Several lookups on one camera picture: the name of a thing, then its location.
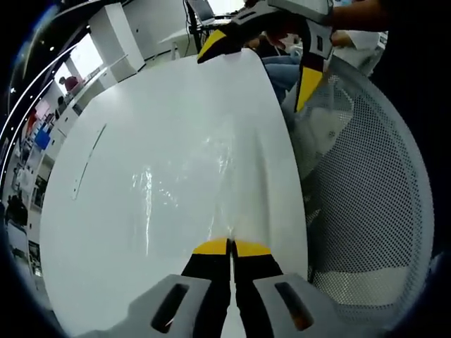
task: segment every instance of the person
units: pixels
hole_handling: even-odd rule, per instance
[[[246,0],[244,6],[238,11],[241,11],[253,7],[259,0]],[[260,58],[266,58],[269,56],[279,56],[279,55],[287,55],[282,49],[279,49],[277,46],[272,45],[266,38],[265,34],[260,34],[258,37],[255,37],[244,45],[245,48],[250,48],[255,53],[257,53]]]
[[[66,90],[68,92],[70,92],[72,89],[74,89],[78,85],[78,80],[75,76],[70,76],[67,79],[64,76],[62,76],[59,79],[59,84],[64,85]]]
[[[345,5],[344,1],[334,1],[334,6]],[[347,61],[357,69],[362,69],[368,60],[375,56],[378,46],[379,33],[364,32],[359,30],[337,30],[331,37],[332,45],[335,47],[334,54]],[[284,41],[276,40],[278,48],[286,48]],[[290,53],[289,56],[272,56],[262,59],[269,80],[273,85],[277,100],[282,103],[286,92],[290,91],[299,77],[299,64],[301,56]]]
[[[61,106],[62,104],[64,104],[64,96],[58,98],[58,106]]]
[[[26,226],[28,211],[22,202],[22,192],[18,195],[8,196],[8,206],[5,212],[5,223],[8,224],[12,220],[17,225]]]

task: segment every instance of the laptop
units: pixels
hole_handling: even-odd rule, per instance
[[[231,19],[216,19],[213,9],[207,0],[187,0],[192,10],[196,13],[201,25],[227,25]]]

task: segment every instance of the white cabinet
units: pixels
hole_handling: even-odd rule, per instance
[[[77,113],[71,107],[67,107],[64,109],[64,112],[61,114],[59,120],[56,121],[55,127],[57,127],[59,131],[67,137],[77,119]]]
[[[74,98],[74,102],[81,110],[84,110],[88,103],[97,95],[104,92],[105,88],[103,84],[95,79],[92,79],[85,88]]]
[[[41,229],[41,213],[35,208],[28,210],[27,237],[29,241],[39,244],[39,231]]]
[[[45,154],[51,158],[53,161],[56,160],[58,156],[61,145],[64,143],[66,137],[61,133],[61,131],[54,127],[50,132],[50,142],[45,149]]]
[[[104,89],[108,89],[109,87],[112,87],[118,83],[113,73],[111,72],[111,69],[105,70],[105,73],[99,77],[99,82],[102,84]]]
[[[136,70],[130,65],[128,58],[118,60],[110,67],[117,82],[123,81],[136,74]]]

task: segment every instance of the hand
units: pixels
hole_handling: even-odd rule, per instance
[[[337,30],[330,38],[334,47],[351,47],[354,46],[350,36],[343,30]]]
[[[260,45],[260,39],[256,37],[255,39],[252,39],[245,43],[245,47],[250,49],[256,49]]]
[[[288,34],[296,34],[295,30],[295,22],[292,22],[291,20],[286,21],[283,25],[280,27],[276,27],[278,25],[275,25],[274,28],[270,28],[266,31],[266,38],[269,41],[270,44],[272,44],[275,47],[278,47],[280,49],[285,49],[284,43],[281,42],[282,39],[285,39]]]

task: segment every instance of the desk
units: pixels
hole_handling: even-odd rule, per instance
[[[221,236],[264,243],[285,273],[307,278],[297,166],[259,57],[181,58],[91,100],[56,159],[40,235],[45,285],[69,335],[121,321]],[[230,307],[229,332],[242,327]]]
[[[75,104],[79,104],[82,106],[82,109],[89,103],[89,101],[104,91],[103,86],[98,81],[101,76],[105,75],[108,68],[104,68],[100,70],[91,80],[89,80],[85,86],[74,96],[72,100],[68,103],[69,108],[73,108]]]

